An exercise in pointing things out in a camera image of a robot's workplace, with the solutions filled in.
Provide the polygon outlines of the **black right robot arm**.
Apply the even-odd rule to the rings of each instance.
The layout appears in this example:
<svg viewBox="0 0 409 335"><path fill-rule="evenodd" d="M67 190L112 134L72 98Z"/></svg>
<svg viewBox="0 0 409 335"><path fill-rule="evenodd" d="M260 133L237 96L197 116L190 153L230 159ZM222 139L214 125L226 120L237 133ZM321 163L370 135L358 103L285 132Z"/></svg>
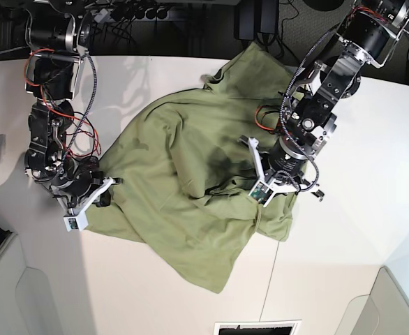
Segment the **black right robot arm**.
<svg viewBox="0 0 409 335"><path fill-rule="evenodd" d="M87 116L94 101L84 112L70 104L84 61L91 58L91 14L81 1L25 1L21 6L29 14L24 33L31 49L24 66L25 89L36 98L28 116L25 172L70 215L91 205L108 207L110 187L98 157L71 149L82 127L90 125Z"/></svg>

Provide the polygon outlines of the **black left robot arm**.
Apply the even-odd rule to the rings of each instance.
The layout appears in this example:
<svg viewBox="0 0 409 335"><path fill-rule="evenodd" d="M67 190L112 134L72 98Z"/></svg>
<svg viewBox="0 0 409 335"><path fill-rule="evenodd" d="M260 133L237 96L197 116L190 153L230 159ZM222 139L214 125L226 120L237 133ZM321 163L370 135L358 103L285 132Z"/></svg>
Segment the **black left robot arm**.
<svg viewBox="0 0 409 335"><path fill-rule="evenodd" d="M303 166L313 163L336 129L335 105L353 95L365 65L382 68L393 54L409 23L409 1L354 1L350 11L314 44L328 44L313 65L298 65L282 94L275 127L261 129L275 135L271 149L259 148L254 137L241 136L253 157L258 176L249 195L266 207L278 194L312 192L323 199L316 180L304 177Z"/></svg>

